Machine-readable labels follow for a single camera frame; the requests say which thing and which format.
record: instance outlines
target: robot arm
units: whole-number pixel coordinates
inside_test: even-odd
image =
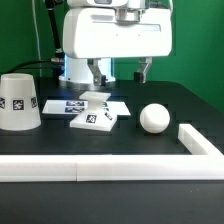
[[[63,49],[75,59],[87,59],[94,85],[105,85],[100,58],[139,57],[134,74],[139,83],[154,56],[167,56],[172,48],[171,10],[148,8],[148,0],[68,0]]]

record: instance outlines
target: white robot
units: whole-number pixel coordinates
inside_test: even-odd
[[[63,50],[65,74],[61,83],[81,90],[110,87],[115,78],[111,58],[139,57],[134,80],[146,81],[154,56],[166,56],[172,48],[171,10],[150,8],[148,0],[67,0]],[[88,92],[80,97],[91,100],[71,127],[110,131],[116,116],[104,113],[101,101],[108,94]],[[89,124],[87,117],[94,117]]]

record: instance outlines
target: white cup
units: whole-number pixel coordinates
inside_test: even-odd
[[[1,76],[0,128],[29,130],[41,124],[32,75],[11,73]]]

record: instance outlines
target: cable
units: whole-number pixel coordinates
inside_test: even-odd
[[[169,4],[170,4],[170,14],[172,16],[172,14],[173,14],[173,0],[169,0]]]
[[[38,26],[37,26],[35,0],[32,0],[32,11],[33,11],[33,21],[34,21],[36,40],[37,40],[37,54],[38,54],[38,59],[41,60],[40,37],[39,37]]]
[[[24,66],[27,66],[27,65],[33,65],[33,64],[41,64],[41,63],[49,63],[51,62],[50,59],[47,59],[47,60],[36,60],[36,61],[29,61],[29,62],[25,62],[25,63],[21,63],[17,66],[15,66],[14,68],[10,69],[9,71],[5,72],[5,74],[7,73],[13,73],[14,71],[24,67]]]
[[[14,71],[18,71],[18,70],[35,70],[35,69],[61,69],[61,66],[53,66],[53,67],[25,67],[25,68],[18,68],[15,69]]]

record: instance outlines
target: white block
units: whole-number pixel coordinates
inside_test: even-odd
[[[180,124],[178,139],[193,155],[223,156],[223,154],[190,124]]]
[[[0,182],[76,181],[76,156],[0,156]]]

